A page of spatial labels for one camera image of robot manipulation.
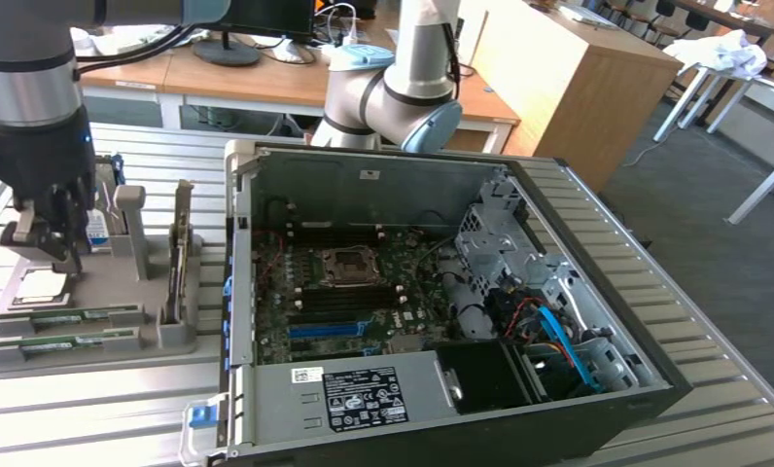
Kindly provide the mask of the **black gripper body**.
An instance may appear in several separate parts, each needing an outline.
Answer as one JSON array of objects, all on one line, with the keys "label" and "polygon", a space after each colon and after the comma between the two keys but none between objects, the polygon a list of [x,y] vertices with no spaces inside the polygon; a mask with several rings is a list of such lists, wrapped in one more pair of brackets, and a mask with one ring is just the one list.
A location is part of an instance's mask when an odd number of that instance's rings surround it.
[{"label": "black gripper body", "polygon": [[92,199],[94,151],[86,110],[45,126],[0,125],[0,181],[20,199],[40,199],[54,189]]}]

